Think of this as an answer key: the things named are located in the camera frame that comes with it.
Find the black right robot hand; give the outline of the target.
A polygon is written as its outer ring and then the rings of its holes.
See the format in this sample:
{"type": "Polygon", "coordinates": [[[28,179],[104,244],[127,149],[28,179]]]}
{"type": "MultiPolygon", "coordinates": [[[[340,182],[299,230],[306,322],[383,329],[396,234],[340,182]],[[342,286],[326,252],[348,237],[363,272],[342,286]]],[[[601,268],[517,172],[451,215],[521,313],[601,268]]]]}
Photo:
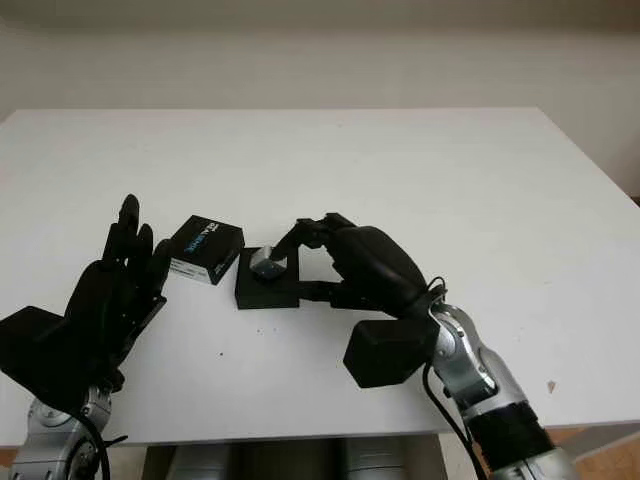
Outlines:
{"type": "Polygon", "coordinates": [[[325,248],[341,280],[299,281],[294,292],[300,299],[380,311],[394,318],[414,318],[434,301],[416,263],[376,227],[358,226],[338,213],[320,220],[302,218],[273,247],[269,259],[283,260],[302,245],[325,248]]]}

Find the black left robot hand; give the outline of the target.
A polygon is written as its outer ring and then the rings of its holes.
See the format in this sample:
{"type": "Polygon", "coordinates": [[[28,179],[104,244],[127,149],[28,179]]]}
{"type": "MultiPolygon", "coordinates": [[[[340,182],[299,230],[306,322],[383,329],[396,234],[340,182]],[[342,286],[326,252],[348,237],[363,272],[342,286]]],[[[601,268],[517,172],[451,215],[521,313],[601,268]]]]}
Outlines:
{"type": "Polygon", "coordinates": [[[83,377],[113,392],[122,389],[120,365],[166,302],[171,241],[155,243],[150,225],[139,223],[137,197],[125,197],[100,259],[83,271],[65,319],[84,342],[83,377]]]}

